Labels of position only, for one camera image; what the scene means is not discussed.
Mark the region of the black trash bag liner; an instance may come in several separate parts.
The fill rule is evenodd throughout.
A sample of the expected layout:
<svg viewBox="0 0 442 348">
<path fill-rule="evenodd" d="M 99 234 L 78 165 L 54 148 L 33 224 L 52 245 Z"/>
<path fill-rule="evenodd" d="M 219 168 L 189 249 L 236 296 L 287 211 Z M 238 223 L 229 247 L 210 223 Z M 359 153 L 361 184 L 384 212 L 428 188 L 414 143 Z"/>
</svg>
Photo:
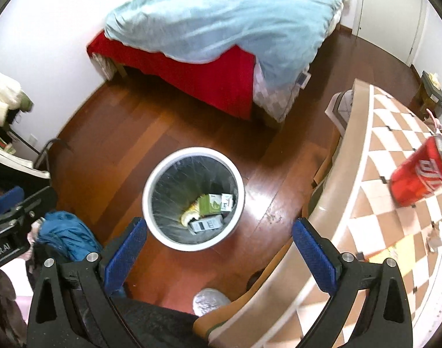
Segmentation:
<svg viewBox="0 0 442 348">
<path fill-rule="evenodd" d="M 181 215 L 205 194 L 233 194 L 234 208 L 221 213 L 223 227 L 194 234 L 180 223 Z M 239 197 L 238 184 L 227 166 L 207 156 L 191 156 L 171 164 L 154 182 L 151 192 L 151 216 L 156 227 L 178 244 L 203 244 L 237 223 L 234 212 Z"/>
</svg>

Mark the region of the white blue small box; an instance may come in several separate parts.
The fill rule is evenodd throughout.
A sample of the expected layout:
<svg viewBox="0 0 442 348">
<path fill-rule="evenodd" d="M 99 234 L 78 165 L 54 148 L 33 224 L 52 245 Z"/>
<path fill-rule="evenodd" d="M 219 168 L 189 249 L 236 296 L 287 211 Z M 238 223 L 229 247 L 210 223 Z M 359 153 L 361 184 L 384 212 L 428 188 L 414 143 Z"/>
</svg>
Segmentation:
<svg viewBox="0 0 442 348">
<path fill-rule="evenodd" d="M 199 220 L 191 221 L 188 225 L 189 230 L 194 234 L 205 233 L 220 229 L 223 227 L 222 215 L 211 215 Z"/>
</svg>

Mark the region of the pink bag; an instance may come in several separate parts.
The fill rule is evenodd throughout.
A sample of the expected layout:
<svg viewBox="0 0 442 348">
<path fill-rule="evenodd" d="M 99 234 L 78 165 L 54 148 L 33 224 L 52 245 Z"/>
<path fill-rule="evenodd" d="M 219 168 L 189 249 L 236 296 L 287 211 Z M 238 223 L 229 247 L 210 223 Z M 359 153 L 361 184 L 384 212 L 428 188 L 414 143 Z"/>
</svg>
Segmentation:
<svg viewBox="0 0 442 348">
<path fill-rule="evenodd" d="M 424 121 L 424 123 L 429 127 L 432 132 L 442 135 L 442 123 L 439 121 L 438 118 L 434 116 L 429 108 L 426 109 L 426 112 L 428 114 L 428 117 Z"/>
</svg>

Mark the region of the green carton box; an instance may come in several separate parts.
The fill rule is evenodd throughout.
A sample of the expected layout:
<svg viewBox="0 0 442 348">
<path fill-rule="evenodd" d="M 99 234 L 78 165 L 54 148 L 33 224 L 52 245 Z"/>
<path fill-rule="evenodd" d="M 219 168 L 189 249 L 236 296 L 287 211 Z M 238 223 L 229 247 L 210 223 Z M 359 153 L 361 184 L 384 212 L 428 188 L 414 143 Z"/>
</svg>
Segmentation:
<svg viewBox="0 0 442 348">
<path fill-rule="evenodd" d="M 201 217 L 209 215 L 218 215 L 222 213 L 222 195 L 221 194 L 205 194 L 197 199 L 199 213 Z"/>
</svg>

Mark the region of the small dark stool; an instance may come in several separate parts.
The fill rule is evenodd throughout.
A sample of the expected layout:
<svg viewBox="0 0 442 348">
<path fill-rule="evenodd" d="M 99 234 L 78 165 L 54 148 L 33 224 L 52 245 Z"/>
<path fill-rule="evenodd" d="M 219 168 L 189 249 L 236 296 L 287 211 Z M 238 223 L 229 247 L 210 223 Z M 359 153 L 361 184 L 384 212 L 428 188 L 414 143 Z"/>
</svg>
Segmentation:
<svg viewBox="0 0 442 348">
<path fill-rule="evenodd" d="M 430 73 L 422 72 L 420 85 L 411 101 L 411 106 L 414 114 L 421 120 L 427 119 L 427 110 L 435 118 L 442 115 L 442 90 L 434 85 Z"/>
</svg>

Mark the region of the white round trash bin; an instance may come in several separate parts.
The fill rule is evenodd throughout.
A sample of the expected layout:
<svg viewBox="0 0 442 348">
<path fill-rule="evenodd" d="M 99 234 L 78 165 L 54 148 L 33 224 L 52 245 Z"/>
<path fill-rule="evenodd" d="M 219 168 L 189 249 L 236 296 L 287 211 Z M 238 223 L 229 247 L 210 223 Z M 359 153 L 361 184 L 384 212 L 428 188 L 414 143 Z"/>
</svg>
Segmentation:
<svg viewBox="0 0 442 348">
<path fill-rule="evenodd" d="M 215 229 L 203 229 L 200 221 L 187 217 L 196 229 L 182 224 L 185 212 L 195 212 L 199 198 L 219 196 L 215 204 L 229 211 Z M 234 163 L 222 153 L 205 147 L 180 149 L 164 158 L 151 172 L 142 194 L 142 211 L 150 232 L 176 251 L 208 249 L 227 238 L 237 227 L 244 210 L 245 187 Z"/>
</svg>

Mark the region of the light blue duvet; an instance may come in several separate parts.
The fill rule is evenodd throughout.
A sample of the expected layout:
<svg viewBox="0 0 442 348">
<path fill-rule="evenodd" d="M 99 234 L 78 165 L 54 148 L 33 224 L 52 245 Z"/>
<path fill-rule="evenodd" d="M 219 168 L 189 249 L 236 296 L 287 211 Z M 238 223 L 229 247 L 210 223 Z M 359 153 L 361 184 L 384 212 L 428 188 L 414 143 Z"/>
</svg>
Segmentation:
<svg viewBox="0 0 442 348">
<path fill-rule="evenodd" d="M 344 0 L 131 0 L 105 36 L 176 61 L 205 64 L 233 46 L 255 56 L 266 87 L 292 86 L 313 62 Z"/>
</svg>

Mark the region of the checkered mattress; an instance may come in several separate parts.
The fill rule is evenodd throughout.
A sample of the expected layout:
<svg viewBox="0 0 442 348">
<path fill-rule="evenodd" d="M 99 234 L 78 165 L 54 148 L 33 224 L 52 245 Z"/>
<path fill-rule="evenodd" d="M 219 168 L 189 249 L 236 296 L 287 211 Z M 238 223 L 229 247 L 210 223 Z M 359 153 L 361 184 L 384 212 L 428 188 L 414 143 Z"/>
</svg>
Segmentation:
<svg viewBox="0 0 442 348">
<path fill-rule="evenodd" d="M 266 81 L 259 62 L 256 62 L 253 76 L 253 102 L 276 123 L 284 123 L 286 116 L 293 107 L 295 99 L 299 95 L 299 91 L 303 90 L 310 80 L 311 74 L 309 69 L 310 66 L 307 65 L 299 73 L 293 84 L 271 91 L 266 87 Z"/>
</svg>

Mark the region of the yellow banana peel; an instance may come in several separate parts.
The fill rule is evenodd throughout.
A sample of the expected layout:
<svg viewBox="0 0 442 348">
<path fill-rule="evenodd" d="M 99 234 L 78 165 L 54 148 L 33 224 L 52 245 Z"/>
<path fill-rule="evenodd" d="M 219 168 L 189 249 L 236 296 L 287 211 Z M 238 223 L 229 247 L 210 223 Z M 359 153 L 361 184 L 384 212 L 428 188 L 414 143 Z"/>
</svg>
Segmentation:
<svg viewBox="0 0 442 348">
<path fill-rule="evenodd" d="M 193 202 L 189 208 L 181 215 L 180 223 L 187 227 L 190 222 L 201 218 L 200 205 L 198 201 Z"/>
</svg>

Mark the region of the dark round table foot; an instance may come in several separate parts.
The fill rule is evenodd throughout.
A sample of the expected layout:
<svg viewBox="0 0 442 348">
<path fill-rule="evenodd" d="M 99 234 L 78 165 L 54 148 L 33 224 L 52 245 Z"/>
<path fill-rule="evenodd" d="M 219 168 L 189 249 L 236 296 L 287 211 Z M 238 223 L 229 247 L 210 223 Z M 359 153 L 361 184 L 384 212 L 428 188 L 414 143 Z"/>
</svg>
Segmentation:
<svg viewBox="0 0 442 348">
<path fill-rule="evenodd" d="M 264 269 L 258 270 L 250 276 L 246 285 L 246 291 L 249 291 L 252 288 L 255 282 L 262 276 L 263 271 Z"/>
</svg>

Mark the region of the red cola can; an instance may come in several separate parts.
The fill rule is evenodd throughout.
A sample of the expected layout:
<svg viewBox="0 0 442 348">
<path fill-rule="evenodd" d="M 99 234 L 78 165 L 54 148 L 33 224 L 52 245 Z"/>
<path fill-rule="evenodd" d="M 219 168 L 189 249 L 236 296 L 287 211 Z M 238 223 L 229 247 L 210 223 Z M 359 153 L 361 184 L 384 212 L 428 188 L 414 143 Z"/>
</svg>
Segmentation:
<svg viewBox="0 0 442 348">
<path fill-rule="evenodd" d="M 410 206 L 442 186 L 442 135 L 429 137 L 391 174 L 389 190 L 395 203 Z"/>
</svg>

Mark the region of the wooden bed leg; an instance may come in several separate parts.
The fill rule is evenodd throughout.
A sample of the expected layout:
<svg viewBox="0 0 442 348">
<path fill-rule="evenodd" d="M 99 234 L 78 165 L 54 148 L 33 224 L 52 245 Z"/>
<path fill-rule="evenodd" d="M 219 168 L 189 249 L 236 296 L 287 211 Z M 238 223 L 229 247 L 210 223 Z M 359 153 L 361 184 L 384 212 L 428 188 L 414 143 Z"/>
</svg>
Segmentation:
<svg viewBox="0 0 442 348">
<path fill-rule="evenodd" d="M 115 67 L 116 67 L 117 72 L 120 74 L 120 76 L 123 79 L 127 78 L 127 72 L 126 72 L 124 66 L 122 66 L 122 64 L 116 63 Z"/>
</svg>

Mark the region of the crumpled paper scrap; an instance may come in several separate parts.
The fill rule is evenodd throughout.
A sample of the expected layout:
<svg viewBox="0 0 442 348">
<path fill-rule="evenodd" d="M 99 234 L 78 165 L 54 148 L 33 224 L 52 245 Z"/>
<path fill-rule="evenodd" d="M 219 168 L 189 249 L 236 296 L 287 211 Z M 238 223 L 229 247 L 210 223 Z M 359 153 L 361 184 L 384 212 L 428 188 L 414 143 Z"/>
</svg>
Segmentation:
<svg viewBox="0 0 442 348">
<path fill-rule="evenodd" d="M 431 222 L 431 231 L 427 235 L 426 244 L 431 253 L 437 253 L 442 247 L 442 238 L 440 236 L 439 224 Z"/>
</svg>

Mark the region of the checkered tablecloth table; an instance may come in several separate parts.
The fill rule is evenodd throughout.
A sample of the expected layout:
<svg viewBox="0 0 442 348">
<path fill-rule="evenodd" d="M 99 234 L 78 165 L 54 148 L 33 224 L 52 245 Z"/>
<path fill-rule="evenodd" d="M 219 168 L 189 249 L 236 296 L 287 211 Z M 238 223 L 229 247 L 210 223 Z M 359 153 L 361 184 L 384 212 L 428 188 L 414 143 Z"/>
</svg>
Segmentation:
<svg viewBox="0 0 442 348">
<path fill-rule="evenodd" d="M 431 222 L 442 238 L 442 187 L 413 206 L 395 206 L 388 181 L 432 131 L 380 88 L 355 80 L 340 150 L 309 221 L 342 252 L 370 262 L 394 258 L 407 293 L 413 344 L 423 347 L 442 323 L 442 247 L 426 244 Z M 200 317 L 194 331 L 211 347 L 293 347 L 328 296 L 294 244 L 286 244 L 238 300 Z"/>
</svg>

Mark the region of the blue jacket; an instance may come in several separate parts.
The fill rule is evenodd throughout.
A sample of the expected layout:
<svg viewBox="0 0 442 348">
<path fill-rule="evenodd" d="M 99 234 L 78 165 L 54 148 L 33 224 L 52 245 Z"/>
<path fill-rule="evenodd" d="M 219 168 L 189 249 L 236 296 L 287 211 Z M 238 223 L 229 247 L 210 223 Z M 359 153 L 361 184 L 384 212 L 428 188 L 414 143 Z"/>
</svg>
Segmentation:
<svg viewBox="0 0 442 348">
<path fill-rule="evenodd" d="M 102 246 L 91 230 L 76 215 L 54 211 L 45 215 L 37 243 L 46 244 L 71 262 L 80 262 L 92 252 L 100 253 Z"/>
</svg>

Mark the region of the black trouser leg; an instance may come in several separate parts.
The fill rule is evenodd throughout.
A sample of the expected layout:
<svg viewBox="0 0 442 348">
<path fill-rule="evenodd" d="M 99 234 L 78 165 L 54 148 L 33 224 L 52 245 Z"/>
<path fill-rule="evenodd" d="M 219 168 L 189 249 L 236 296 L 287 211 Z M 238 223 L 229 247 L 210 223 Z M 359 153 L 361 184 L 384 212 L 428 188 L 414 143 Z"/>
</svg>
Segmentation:
<svg viewBox="0 0 442 348">
<path fill-rule="evenodd" d="M 130 298 L 112 302 L 142 347 L 208 347 L 192 330 L 195 315 Z"/>
</svg>

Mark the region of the red bed sheet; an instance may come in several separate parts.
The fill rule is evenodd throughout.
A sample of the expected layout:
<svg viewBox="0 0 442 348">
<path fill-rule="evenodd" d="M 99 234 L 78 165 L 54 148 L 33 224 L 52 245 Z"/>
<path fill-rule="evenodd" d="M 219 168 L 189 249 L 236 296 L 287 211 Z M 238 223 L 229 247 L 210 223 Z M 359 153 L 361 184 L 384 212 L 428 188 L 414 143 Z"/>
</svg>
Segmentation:
<svg viewBox="0 0 442 348">
<path fill-rule="evenodd" d="M 100 32 L 87 46 L 89 56 L 103 57 L 155 75 L 189 96 L 233 117 L 249 120 L 253 104 L 255 56 L 233 46 L 206 64 L 173 60 L 163 53 L 149 53 L 105 37 Z"/>
</svg>

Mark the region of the white door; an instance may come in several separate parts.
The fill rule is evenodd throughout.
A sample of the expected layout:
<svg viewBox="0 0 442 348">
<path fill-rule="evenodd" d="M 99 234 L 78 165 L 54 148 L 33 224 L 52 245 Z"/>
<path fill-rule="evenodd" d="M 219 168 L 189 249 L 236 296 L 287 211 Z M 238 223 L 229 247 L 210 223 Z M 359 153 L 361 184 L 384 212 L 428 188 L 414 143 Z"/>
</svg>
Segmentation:
<svg viewBox="0 0 442 348">
<path fill-rule="evenodd" d="M 425 14 L 424 0 L 362 0 L 357 36 L 410 66 Z"/>
</svg>

